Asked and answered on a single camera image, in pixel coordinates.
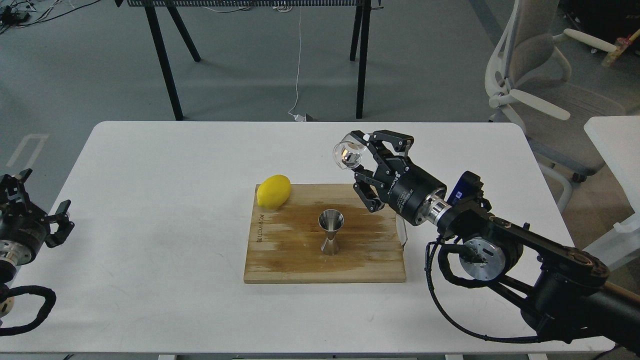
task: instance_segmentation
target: table leg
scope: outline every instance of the table leg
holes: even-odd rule
[[[351,37],[351,52],[349,60],[356,60],[356,51],[358,50],[358,37],[360,36],[360,26],[362,25],[362,6],[356,6],[356,18],[353,21],[353,36]]]
[[[187,31],[187,27],[182,21],[182,17],[180,17],[180,14],[178,13],[178,9],[176,9],[175,6],[167,6],[166,9],[169,10],[169,14],[171,14],[171,18],[173,19],[176,28],[178,28],[178,31],[180,31],[180,35],[182,36],[184,43],[187,45],[187,49],[189,49],[191,57],[193,57],[193,61],[199,62],[200,60],[202,60],[202,58],[200,57],[200,54],[198,54],[196,45],[193,45],[193,40],[191,39],[191,36]]]
[[[609,270],[615,270],[640,256],[640,214],[628,217],[584,248],[600,259]]]
[[[358,96],[356,98],[356,119],[362,119],[364,106],[364,83],[367,75],[367,50],[369,48],[369,22],[371,21],[371,0],[362,5],[362,34],[360,36],[360,70],[358,71]]]
[[[178,91],[176,91],[175,83],[173,82],[173,75],[171,73],[171,67],[169,66],[169,57],[166,55],[166,48],[164,47],[162,33],[160,32],[156,8],[146,6],[145,12],[147,13],[147,20],[149,21],[151,36],[154,38],[158,61],[160,61],[160,68],[162,69],[166,91],[169,93],[169,100],[171,101],[175,120],[182,120],[184,116],[182,115],[182,108],[180,107],[180,99],[178,99]]]

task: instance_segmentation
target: white desk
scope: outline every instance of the white desk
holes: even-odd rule
[[[519,127],[512,124],[104,122],[96,126],[58,200],[72,199],[76,228],[43,249],[16,285],[53,288],[58,303],[35,331],[3,338],[0,352],[454,354],[599,351],[604,338],[508,345],[471,338],[440,315],[424,276],[431,224],[408,229],[407,282],[244,284],[253,190],[273,174],[293,183],[352,183],[333,162],[351,130],[413,135],[410,155],[452,188],[479,174],[494,213],[571,245]],[[539,274],[525,251],[510,273]],[[534,332],[490,290],[467,290],[434,271],[436,292],[469,329]],[[37,304],[19,302],[26,323]],[[333,304],[333,315],[323,311]]]
[[[640,116],[592,117],[584,130],[636,212],[585,248],[615,269],[640,255]]]

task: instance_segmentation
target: lemon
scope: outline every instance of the lemon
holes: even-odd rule
[[[277,209],[289,198],[291,182],[284,175],[274,175],[258,186],[258,206]]]

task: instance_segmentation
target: cutting board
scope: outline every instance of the cutting board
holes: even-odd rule
[[[253,199],[245,283],[404,282],[404,258],[396,213],[365,209],[350,184],[292,184],[277,210]],[[344,215],[340,251],[324,255],[318,217],[326,209]]]

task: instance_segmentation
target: jigger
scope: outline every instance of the jigger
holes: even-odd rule
[[[338,242],[335,235],[344,225],[344,216],[336,209],[324,210],[318,218],[318,224],[326,233],[324,243],[320,247],[324,255],[336,255],[338,253]]]

